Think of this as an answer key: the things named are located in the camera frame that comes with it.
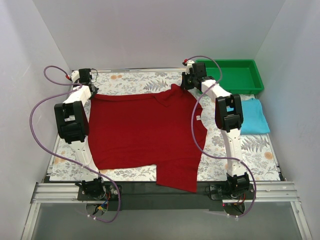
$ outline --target blue cloth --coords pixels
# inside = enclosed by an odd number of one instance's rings
[[[241,134],[268,134],[270,129],[264,113],[262,112],[261,102],[251,98],[241,101],[243,112],[243,124]]]

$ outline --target red cloth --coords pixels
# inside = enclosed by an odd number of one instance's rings
[[[173,84],[160,93],[101,95],[91,100],[88,143],[98,169],[156,164],[159,185],[197,191],[201,152],[191,134],[196,99]],[[195,112],[194,131],[203,149],[207,129]]]

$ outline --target gray wall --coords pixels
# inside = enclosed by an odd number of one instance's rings
[[[320,1],[287,0],[255,61],[281,170],[295,182],[313,239],[320,239]]]
[[[285,0],[33,0],[71,69],[253,59]]]
[[[32,0],[0,0],[0,239],[20,239],[36,184],[50,156],[36,145],[29,114],[41,99],[66,88],[43,77],[46,65],[69,70]],[[52,71],[57,80],[63,74]],[[40,140],[52,148],[57,134],[53,104],[34,116]]]

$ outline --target leaf pattern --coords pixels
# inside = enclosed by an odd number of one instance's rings
[[[163,92],[171,88],[171,84],[181,84],[180,72],[122,72],[99,73],[95,86],[100,94],[132,95]],[[198,89],[190,90],[197,99],[201,95]],[[242,100],[254,97],[241,95]],[[203,108],[201,121],[208,129],[204,150],[217,157],[226,156],[226,148],[220,130],[215,124],[215,103],[204,96],[200,100]],[[90,117],[91,102],[85,106],[85,114]],[[252,170],[254,177],[260,181],[279,181],[277,166],[274,161],[267,135],[242,135],[240,138],[243,161]],[[57,154],[75,159],[71,148],[64,140],[60,140]],[[198,167],[198,181],[225,181],[227,160],[201,156]],[[90,174],[88,170],[68,161],[54,161],[51,165],[51,181],[79,181]],[[126,169],[103,170],[114,181],[156,181],[155,165]]]

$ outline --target purple cable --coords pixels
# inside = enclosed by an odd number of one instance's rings
[[[106,175],[104,175],[104,174],[102,174],[102,173],[100,173],[100,172],[97,172],[97,171],[91,169],[90,167],[88,167],[88,166],[80,163],[80,162],[77,162],[77,161],[75,161],[75,160],[73,160],[73,159],[70,159],[70,158],[67,158],[67,157],[64,157],[64,156],[60,156],[60,155],[54,153],[53,151],[50,151],[49,149],[47,149],[45,146],[42,145],[42,143],[39,141],[39,139],[37,138],[37,136],[36,136],[36,134],[35,134],[35,130],[34,130],[34,126],[33,126],[33,116],[34,116],[34,113],[35,113],[37,107],[39,107],[40,104],[42,104],[42,103],[44,103],[44,102],[46,102],[46,101],[48,101],[48,100],[50,100],[50,99],[53,99],[53,98],[57,98],[57,97],[60,97],[60,96],[63,96],[63,95],[67,95],[67,94],[74,93],[74,92],[78,91],[78,89],[80,89],[80,88],[82,87],[82,84],[80,84],[80,83],[59,83],[59,82],[56,82],[56,81],[51,80],[51,79],[47,76],[47,73],[46,73],[47,69],[49,69],[49,68],[59,69],[60,71],[64,72],[66,76],[69,76],[69,75],[67,74],[66,71],[64,71],[62,68],[60,68],[60,67],[58,67],[58,66],[54,66],[54,65],[47,66],[47,67],[43,70],[43,74],[44,74],[44,77],[45,77],[47,80],[49,80],[50,82],[52,82],[52,83],[54,83],[54,84],[62,85],[62,86],[80,86],[80,87],[77,88],[77,89],[74,89],[74,90],[65,92],[65,93],[61,93],[61,94],[57,94],[57,95],[54,95],[54,96],[47,97],[47,98],[41,100],[40,102],[38,102],[38,103],[34,106],[34,108],[32,109],[32,111],[31,111],[31,113],[30,113],[30,117],[29,117],[29,125],[30,125],[31,134],[32,134],[34,140],[36,141],[36,143],[37,143],[43,150],[45,150],[47,153],[49,153],[49,154],[51,154],[51,155],[53,155],[53,156],[55,156],[55,157],[58,157],[58,158],[67,160],[67,161],[69,161],[69,162],[72,162],[72,163],[74,163],[74,164],[77,164],[77,165],[81,166],[81,167],[84,168],[84,169],[87,169],[87,170],[89,170],[89,171],[91,171],[91,172],[93,172],[93,173],[95,173],[95,174],[98,174],[99,176],[108,179],[108,180],[114,185],[115,189],[116,189],[117,192],[118,192],[118,208],[117,208],[117,210],[116,210],[116,213],[115,213],[114,217],[113,217],[111,220],[105,220],[105,219],[102,219],[102,218],[98,218],[98,217],[96,217],[96,216],[94,216],[94,215],[89,215],[90,217],[92,217],[92,218],[95,219],[95,220],[99,220],[99,221],[104,222],[104,223],[111,223],[111,222],[113,222],[113,221],[117,218],[117,216],[118,216],[118,214],[119,214],[119,212],[120,212],[120,207],[121,207],[120,191],[119,191],[119,188],[118,188],[117,184],[116,184],[111,178],[109,178],[108,176],[106,176]]]
[[[212,58],[208,57],[208,56],[202,56],[202,55],[192,56],[192,57],[188,58],[187,61],[189,61],[189,60],[191,60],[191,59],[194,59],[194,58],[198,58],[198,57],[206,58],[206,59],[209,59],[209,60],[213,61],[213,62],[216,64],[216,66],[218,67],[219,71],[220,71],[220,78],[219,78],[219,80],[217,80],[214,84],[212,84],[207,90],[205,90],[205,91],[201,94],[201,96],[197,99],[197,101],[196,101],[196,103],[195,103],[195,105],[194,105],[194,108],[193,108],[193,111],[192,111],[192,115],[191,115],[191,133],[192,133],[192,138],[193,138],[193,141],[194,141],[195,145],[197,146],[197,148],[198,148],[204,155],[206,155],[206,156],[208,156],[208,157],[210,157],[210,158],[213,158],[213,159],[230,159],[230,160],[236,160],[236,161],[240,162],[240,163],[248,170],[249,174],[250,174],[251,177],[252,177],[252,181],[253,181],[253,185],[254,185],[254,196],[253,196],[252,202],[251,202],[248,210],[245,211],[245,212],[244,212],[243,214],[241,214],[240,216],[238,216],[238,217],[240,218],[240,217],[245,216],[245,215],[251,210],[251,208],[253,207],[253,205],[254,205],[254,203],[255,203],[256,196],[257,196],[257,184],[256,184],[256,180],[255,180],[255,177],[254,177],[252,171],[250,170],[250,168],[249,168],[242,160],[240,160],[240,159],[238,159],[238,158],[236,158],[236,157],[230,157],[230,156],[213,156],[213,155],[210,155],[210,154],[206,153],[205,151],[203,151],[203,150],[201,149],[201,147],[199,146],[199,144],[198,144],[198,142],[197,142],[197,140],[196,140],[195,130],[194,130],[194,117],[195,117],[196,108],[197,108],[197,106],[198,106],[198,104],[199,104],[199,102],[200,102],[200,99],[201,99],[210,89],[212,89],[216,84],[218,84],[218,83],[221,81],[222,76],[223,76],[223,75],[222,75],[221,68],[220,68],[220,66],[218,65],[218,63],[217,63],[215,60],[213,60]],[[210,213],[210,214],[217,214],[217,215],[224,215],[224,214],[221,214],[221,213],[214,213],[214,212],[208,212],[208,213]]]

